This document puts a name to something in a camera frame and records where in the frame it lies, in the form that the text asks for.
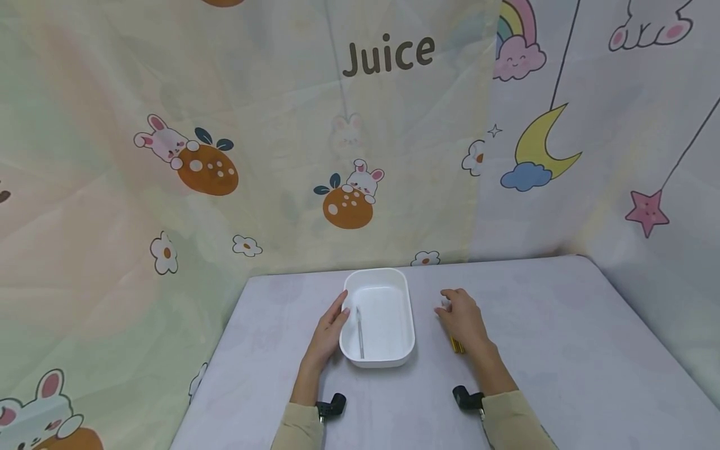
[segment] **pink star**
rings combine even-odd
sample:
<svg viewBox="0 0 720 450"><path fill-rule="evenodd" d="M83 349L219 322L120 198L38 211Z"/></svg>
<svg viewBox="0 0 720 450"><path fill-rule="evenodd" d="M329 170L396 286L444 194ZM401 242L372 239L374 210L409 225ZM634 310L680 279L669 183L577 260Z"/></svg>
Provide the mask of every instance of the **pink star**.
<svg viewBox="0 0 720 450"><path fill-rule="evenodd" d="M625 220L640 222L642 224L642 230L645 232L645 238L650 237L652 228L655 225L667 225L670 223L670 219L660 211L662 189L650 197L645 194L640 194L637 191L631 191L630 195L632 202L635 204L635 208L625 216Z"/></svg>

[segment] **pink cloud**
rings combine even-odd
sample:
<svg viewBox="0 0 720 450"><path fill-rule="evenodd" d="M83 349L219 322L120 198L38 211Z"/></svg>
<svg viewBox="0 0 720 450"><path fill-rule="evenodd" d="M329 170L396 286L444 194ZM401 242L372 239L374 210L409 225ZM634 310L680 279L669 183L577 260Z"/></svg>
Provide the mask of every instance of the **pink cloud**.
<svg viewBox="0 0 720 450"><path fill-rule="evenodd" d="M537 71L545 65L547 57L540 46L527 46L522 36L512 36L500 48L500 56L495 61L493 78L510 81L512 78L521 80L528 73Z"/></svg>

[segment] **gray table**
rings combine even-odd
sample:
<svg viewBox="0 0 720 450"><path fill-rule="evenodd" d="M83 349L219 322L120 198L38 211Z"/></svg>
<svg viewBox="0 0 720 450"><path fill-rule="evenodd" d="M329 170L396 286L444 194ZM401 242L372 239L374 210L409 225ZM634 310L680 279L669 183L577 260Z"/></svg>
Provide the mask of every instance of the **gray table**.
<svg viewBox="0 0 720 450"><path fill-rule="evenodd" d="M720 411L588 260L400 269L416 346L396 369L358 369L341 355L321 395L348 398L325 449L488 449L477 417L451 390L477 390L435 317L443 288L464 287L491 338L563 450L720 448ZM268 449L320 315L350 272L259 276L243 291L173 450Z"/></svg>

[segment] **pale yellow backdrop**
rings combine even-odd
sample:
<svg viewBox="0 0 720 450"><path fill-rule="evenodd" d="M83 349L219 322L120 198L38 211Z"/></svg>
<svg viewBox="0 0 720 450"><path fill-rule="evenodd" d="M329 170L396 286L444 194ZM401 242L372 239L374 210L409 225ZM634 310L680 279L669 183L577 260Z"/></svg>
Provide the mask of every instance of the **pale yellow backdrop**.
<svg viewBox="0 0 720 450"><path fill-rule="evenodd" d="M0 449L166 449L249 276L465 260L498 8L0 0ZM411 69L338 73L384 33ZM359 158L339 228L313 189Z"/></svg>

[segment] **yellow crescent moon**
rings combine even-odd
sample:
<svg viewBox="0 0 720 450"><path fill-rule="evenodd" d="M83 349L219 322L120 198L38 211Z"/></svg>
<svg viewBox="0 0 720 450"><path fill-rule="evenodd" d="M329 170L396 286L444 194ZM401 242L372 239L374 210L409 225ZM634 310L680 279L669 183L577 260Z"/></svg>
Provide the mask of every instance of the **yellow crescent moon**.
<svg viewBox="0 0 720 450"><path fill-rule="evenodd" d="M527 162L541 164L545 169L552 172L550 179L557 178L575 164L582 152L565 159L555 159L547 153L547 135L550 134L550 130L552 130L557 118L560 117L566 106L567 103L538 117L520 136L518 146L515 149L515 161L518 164Z"/></svg>

